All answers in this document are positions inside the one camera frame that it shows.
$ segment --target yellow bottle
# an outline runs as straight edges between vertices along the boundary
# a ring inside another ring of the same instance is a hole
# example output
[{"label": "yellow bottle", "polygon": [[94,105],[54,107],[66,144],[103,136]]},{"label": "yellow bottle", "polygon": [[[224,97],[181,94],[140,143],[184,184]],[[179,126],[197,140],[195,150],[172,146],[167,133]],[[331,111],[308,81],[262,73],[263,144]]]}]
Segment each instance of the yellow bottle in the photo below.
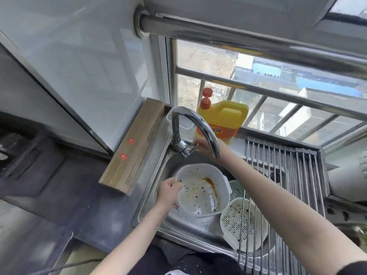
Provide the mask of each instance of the yellow bottle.
[{"label": "yellow bottle", "polygon": [[[229,100],[211,104],[209,97],[212,94],[213,90],[209,87],[203,90],[204,98],[200,102],[197,113],[210,125],[215,135],[228,145],[245,121],[248,106]],[[195,136],[203,137],[203,134],[196,129]]]}]

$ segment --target white plastic colander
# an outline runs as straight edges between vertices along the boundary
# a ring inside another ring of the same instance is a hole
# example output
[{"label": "white plastic colander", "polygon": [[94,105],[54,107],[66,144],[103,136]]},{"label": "white plastic colander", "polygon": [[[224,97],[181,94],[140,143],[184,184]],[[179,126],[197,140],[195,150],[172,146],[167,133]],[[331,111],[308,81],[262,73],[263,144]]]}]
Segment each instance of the white plastic colander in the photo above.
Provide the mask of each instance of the white plastic colander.
[{"label": "white plastic colander", "polygon": [[[220,225],[223,231],[223,239],[227,241],[227,243],[232,247],[233,250],[237,251],[240,246],[240,232],[241,232],[241,213],[242,213],[242,203],[243,198],[235,198],[233,199],[229,207],[222,213],[220,218]],[[245,199],[244,204],[244,219],[242,226],[242,244],[241,251],[246,252],[247,248],[247,224],[248,224],[248,205],[249,200]],[[255,224],[255,204],[251,201],[250,208],[250,222],[249,222],[249,230],[248,230],[248,250],[254,250],[254,236],[256,231],[256,239],[255,239],[255,250],[259,249],[261,243],[264,242],[265,238],[268,235],[268,222],[263,218],[262,227],[263,227],[263,238],[261,239],[261,216],[262,213],[259,209],[257,209],[257,218]]]},{"label": "white plastic colander", "polygon": [[228,207],[232,190],[215,166],[186,165],[178,171],[176,179],[183,184],[178,203],[188,214],[203,218],[222,213]]}]

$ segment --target faucet spout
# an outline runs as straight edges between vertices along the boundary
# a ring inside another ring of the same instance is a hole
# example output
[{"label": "faucet spout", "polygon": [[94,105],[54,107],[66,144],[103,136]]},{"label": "faucet spout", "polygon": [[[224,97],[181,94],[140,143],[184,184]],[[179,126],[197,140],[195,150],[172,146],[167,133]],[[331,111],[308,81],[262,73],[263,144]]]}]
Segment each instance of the faucet spout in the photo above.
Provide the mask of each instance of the faucet spout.
[{"label": "faucet spout", "polygon": [[193,110],[178,106],[172,111],[172,149],[176,152],[180,152],[184,158],[188,157],[195,149],[190,149],[189,146],[181,139],[179,131],[179,119],[178,116],[182,115],[192,121],[199,130],[203,133],[204,137],[209,143],[209,147],[214,158],[219,157],[219,143],[211,127],[207,122]]}]

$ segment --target dirty bowl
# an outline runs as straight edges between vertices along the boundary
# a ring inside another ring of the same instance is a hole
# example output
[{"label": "dirty bowl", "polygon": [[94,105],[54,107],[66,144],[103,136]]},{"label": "dirty bowl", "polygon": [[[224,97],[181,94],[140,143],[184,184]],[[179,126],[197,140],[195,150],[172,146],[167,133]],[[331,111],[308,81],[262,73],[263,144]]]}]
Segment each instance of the dirty bowl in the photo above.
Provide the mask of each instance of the dirty bowl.
[{"label": "dirty bowl", "polygon": [[178,203],[188,214],[203,218],[222,213],[229,205],[232,193],[228,179],[210,164],[182,167],[176,179],[183,186]]}]

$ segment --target stainless steel sink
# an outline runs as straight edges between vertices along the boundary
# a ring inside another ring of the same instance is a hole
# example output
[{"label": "stainless steel sink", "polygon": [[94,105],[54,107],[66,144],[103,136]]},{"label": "stainless steel sink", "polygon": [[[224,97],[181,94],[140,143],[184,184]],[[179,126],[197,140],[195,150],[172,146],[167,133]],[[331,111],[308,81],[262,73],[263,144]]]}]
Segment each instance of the stainless steel sink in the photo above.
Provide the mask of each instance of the stainless steel sink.
[{"label": "stainless steel sink", "polygon": [[[143,199],[135,213],[132,225],[137,226],[145,214],[152,208],[156,199],[157,186],[162,180],[175,176],[182,166],[196,163],[212,164],[221,170],[222,173],[227,176],[229,181],[234,179],[234,177],[225,168],[214,164],[208,157],[200,152],[196,151],[188,158],[183,159],[180,154],[171,150],[170,142],[167,141],[165,149],[163,150],[154,170],[153,176],[145,190]],[[259,162],[259,165],[257,165],[257,161],[254,159],[253,164],[258,167],[260,172],[262,172],[262,162]],[[285,172],[282,168],[279,169],[279,167],[276,166],[275,171],[277,177],[281,175],[285,178]],[[269,168],[265,163],[264,175],[268,176],[269,172],[270,177],[275,175],[274,166],[270,165]],[[170,210],[163,224],[158,229],[158,235],[199,252],[218,252],[227,254],[236,260],[239,259],[239,263],[242,265],[246,264],[248,268],[252,268],[255,254],[255,269],[259,270],[260,266],[262,266],[263,273],[268,273],[269,266],[271,271],[273,269],[275,271],[275,262],[281,262],[280,258],[276,259],[275,253],[276,250],[281,249],[282,240],[276,235],[272,228],[270,229],[270,237],[267,236],[265,238],[262,249],[259,248],[256,251],[248,251],[246,259],[246,253],[242,252],[239,257],[238,251],[234,251],[223,239],[219,218],[219,214],[212,217],[195,218],[186,214],[177,204],[172,208],[172,210]]]}]

